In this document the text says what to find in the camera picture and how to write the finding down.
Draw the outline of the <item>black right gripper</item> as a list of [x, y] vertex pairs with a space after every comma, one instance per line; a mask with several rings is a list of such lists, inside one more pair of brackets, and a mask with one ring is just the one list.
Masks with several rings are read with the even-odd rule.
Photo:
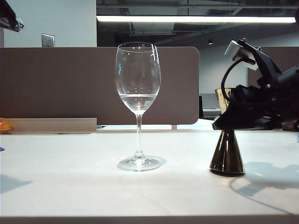
[[280, 74], [275, 83], [237, 86], [227, 110], [212, 124], [214, 130], [298, 129], [299, 76]]

